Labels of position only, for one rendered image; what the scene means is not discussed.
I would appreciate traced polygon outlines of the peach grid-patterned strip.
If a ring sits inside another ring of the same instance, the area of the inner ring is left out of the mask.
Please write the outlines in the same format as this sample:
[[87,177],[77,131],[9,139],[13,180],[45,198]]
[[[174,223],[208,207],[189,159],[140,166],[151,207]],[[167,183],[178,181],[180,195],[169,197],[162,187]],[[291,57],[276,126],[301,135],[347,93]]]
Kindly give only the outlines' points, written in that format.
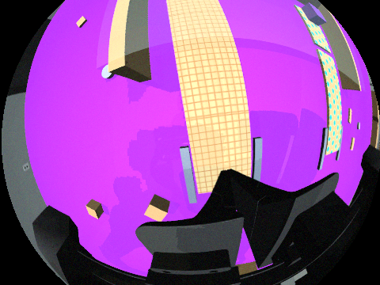
[[221,170],[250,177],[250,119],[237,48],[174,53],[197,191],[212,192]]

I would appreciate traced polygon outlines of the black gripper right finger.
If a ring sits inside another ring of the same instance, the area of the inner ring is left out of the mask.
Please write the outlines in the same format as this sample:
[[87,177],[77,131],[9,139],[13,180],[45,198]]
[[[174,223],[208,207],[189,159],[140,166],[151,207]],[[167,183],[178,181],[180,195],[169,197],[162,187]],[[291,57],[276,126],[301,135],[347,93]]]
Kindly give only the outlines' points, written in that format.
[[235,208],[244,215],[244,231],[257,269],[269,266],[272,256],[291,228],[295,216],[335,192],[339,173],[332,172],[316,183],[297,191],[286,191],[264,184],[228,169],[234,190]]

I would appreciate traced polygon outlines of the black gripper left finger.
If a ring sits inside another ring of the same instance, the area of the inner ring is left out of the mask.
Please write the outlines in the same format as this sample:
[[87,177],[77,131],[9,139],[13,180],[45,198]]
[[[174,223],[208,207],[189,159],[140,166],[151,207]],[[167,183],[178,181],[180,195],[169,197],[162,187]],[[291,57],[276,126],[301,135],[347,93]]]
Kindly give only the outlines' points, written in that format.
[[194,218],[145,222],[136,237],[150,253],[205,253],[227,249],[231,268],[241,244],[244,215],[235,208],[234,190],[227,170],[219,171],[212,193]]

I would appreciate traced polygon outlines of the cream flat strip with teal dots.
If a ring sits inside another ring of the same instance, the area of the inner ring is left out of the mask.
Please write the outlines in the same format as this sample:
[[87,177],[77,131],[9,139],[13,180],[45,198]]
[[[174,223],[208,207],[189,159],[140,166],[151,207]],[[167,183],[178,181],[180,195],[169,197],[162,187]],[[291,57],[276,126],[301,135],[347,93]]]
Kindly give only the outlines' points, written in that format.
[[326,140],[326,152],[335,153],[339,151],[341,128],[342,128],[342,108],[341,108],[341,93],[339,87],[338,74],[330,72],[321,66],[323,73],[323,82],[325,85],[326,94],[326,114],[327,114],[327,140]]

